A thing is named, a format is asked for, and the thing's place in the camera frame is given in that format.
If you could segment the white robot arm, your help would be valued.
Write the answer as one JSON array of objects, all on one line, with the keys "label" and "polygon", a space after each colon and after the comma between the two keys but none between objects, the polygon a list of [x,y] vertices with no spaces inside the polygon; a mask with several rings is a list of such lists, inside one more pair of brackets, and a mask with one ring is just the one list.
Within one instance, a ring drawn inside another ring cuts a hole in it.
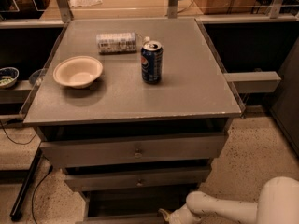
[{"label": "white robot arm", "polygon": [[211,214],[237,224],[299,224],[299,182],[285,176],[272,178],[264,184],[257,203],[223,200],[194,191],[179,209],[159,212],[169,224],[200,224]]}]

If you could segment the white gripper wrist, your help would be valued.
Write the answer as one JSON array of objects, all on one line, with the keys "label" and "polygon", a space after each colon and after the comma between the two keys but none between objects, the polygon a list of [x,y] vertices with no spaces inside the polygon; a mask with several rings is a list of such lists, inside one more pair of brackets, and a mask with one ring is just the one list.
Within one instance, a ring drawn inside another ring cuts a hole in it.
[{"label": "white gripper wrist", "polygon": [[158,212],[163,216],[164,220],[168,220],[169,224],[200,224],[202,219],[194,215],[184,204],[182,207],[171,213],[168,210],[160,208]]}]

